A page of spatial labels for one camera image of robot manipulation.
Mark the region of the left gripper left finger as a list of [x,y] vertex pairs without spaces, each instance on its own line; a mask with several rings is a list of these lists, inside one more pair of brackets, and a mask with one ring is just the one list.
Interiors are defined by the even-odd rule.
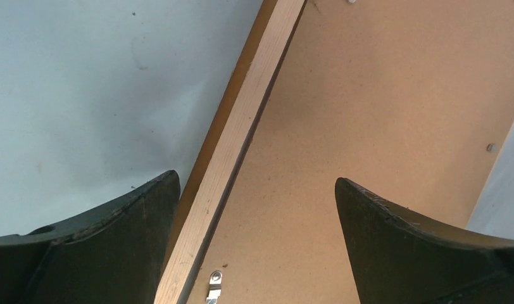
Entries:
[[0,237],[0,303],[152,303],[180,198],[166,171],[29,234]]

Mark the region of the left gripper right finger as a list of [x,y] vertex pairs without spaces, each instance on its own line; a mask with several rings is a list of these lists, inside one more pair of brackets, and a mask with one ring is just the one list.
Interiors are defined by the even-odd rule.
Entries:
[[514,303],[514,240],[442,223],[347,178],[335,200],[362,303]]

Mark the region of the wooden picture frame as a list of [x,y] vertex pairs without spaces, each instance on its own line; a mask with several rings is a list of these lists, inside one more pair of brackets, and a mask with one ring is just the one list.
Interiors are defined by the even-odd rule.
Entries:
[[156,303],[189,303],[211,239],[308,2],[277,1],[270,10],[252,62],[168,260]]

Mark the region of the brown cardboard backing board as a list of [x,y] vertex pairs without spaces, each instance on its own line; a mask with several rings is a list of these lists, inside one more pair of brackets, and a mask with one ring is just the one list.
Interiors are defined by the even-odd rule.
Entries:
[[358,303],[351,179],[465,227],[514,121],[514,1],[309,1],[189,303]]

